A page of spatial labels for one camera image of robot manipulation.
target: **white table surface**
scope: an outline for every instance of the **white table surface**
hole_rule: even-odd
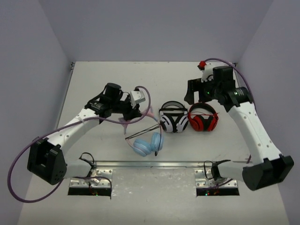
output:
[[[145,86],[151,95],[151,105],[158,116],[158,109],[169,100],[176,100],[189,107],[183,101],[187,92],[188,80],[201,77],[202,73],[195,62],[77,62],[67,92],[59,126],[65,125],[84,107],[88,100],[98,95],[104,86],[117,83],[123,91],[131,91],[137,85]],[[141,104],[141,109],[148,102]],[[123,127],[103,122],[81,138],[66,155],[76,159],[83,151],[88,151],[97,160],[109,161],[204,161],[231,159],[244,161],[248,148],[236,124],[216,101],[210,104],[219,113],[219,122],[213,132],[195,132],[189,125],[180,134],[165,133],[163,150],[140,157],[124,140]],[[154,121],[145,118],[130,125],[128,134],[136,133],[154,125]],[[141,138],[150,141],[152,133]]]
[[[168,100],[184,103],[187,80],[201,76],[195,62],[77,62],[60,124],[63,126],[108,82],[124,91],[143,85],[150,91],[153,108]],[[76,159],[88,151],[96,160],[204,161],[245,160],[248,149],[233,120],[215,101],[220,120],[211,133],[190,126],[182,134],[165,134],[158,157],[136,155],[122,135],[120,125],[104,122],[79,140],[67,157]],[[144,119],[129,127],[136,132],[151,126]],[[240,196],[196,198],[193,169],[114,169],[112,200],[108,197],[67,196],[69,182],[49,198],[24,204],[19,225],[82,224],[288,224],[278,186],[250,191],[239,182]],[[53,187],[33,176],[27,199],[41,197]]]

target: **black joint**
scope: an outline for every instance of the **black joint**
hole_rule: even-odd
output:
[[[46,138],[36,141],[30,148],[27,169],[51,185],[59,183],[67,172],[60,147],[49,143]]]
[[[254,191],[282,182],[293,166],[292,157],[279,155],[278,159],[269,161],[266,158],[263,163],[244,167],[242,176],[247,187]]]
[[[220,66],[212,69],[215,82],[226,82],[233,80],[233,68],[230,66]]]

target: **red connector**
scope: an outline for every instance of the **red connector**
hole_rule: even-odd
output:
[[[205,61],[201,61],[198,65],[199,70],[204,70],[204,67],[206,66],[206,62]]]

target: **white connector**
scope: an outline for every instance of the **white connector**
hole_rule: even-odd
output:
[[[131,99],[131,104],[132,107],[135,107],[136,104],[140,104],[144,101],[146,101],[145,95],[143,93],[143,91],[139,90],[132,90],[130,92],[130,99]]]
[[[204,67],[204,70],[202,71],[202,78],[201,81],[202,82],[206,82],[207,79],[209,78],[209,76],[213,75],[213,68],[216,67],[216,65],[212,64],[212,63],[207,63],[206,66]]]

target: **headphones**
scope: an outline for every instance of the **headphones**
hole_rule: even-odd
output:
[[[180,113],[165,113],[167,111],[182,111]],[[188,125],[188,110],[183,104],[176,101],[164,103],[159,110],[160,121],[162,121],[163,130],[167,133],[182,132]]]
[[[193,118],[191,117],[191,112],[194,109],[205,109],[212,113],[212,115],[209,115],[207,119],[205,119],[202,115],[195,115]],[[218,123],[218,114],[214,110],[213,107],[211,107],[209,104],[206,103],[196,103],[191,106],[191,108],[188,111],[188,120],[192,126],[192,128],[195,131],[212,131],[217,123]]]
[[[155,118],[153,114],[153,109],[150,107],[148,113],[146,114],[147,117],[151,117],[152,119],[155,120],[156,123],[158,123],[158,120]],[[128,124],[123,124],[124,127],[124,135],[126,135],[126,129],[127,129]],[[151,138],[151,143],[148,143],[147,141],[137,138],[135,142],[132,144],[129,139],[126,139],[127,143],[129,146],[135,151],[140,156],[147,156],[150,155],[151,152],[158,152],[163,148],[164,144],[164,137],[160,135],[158,132],[154,132]]]

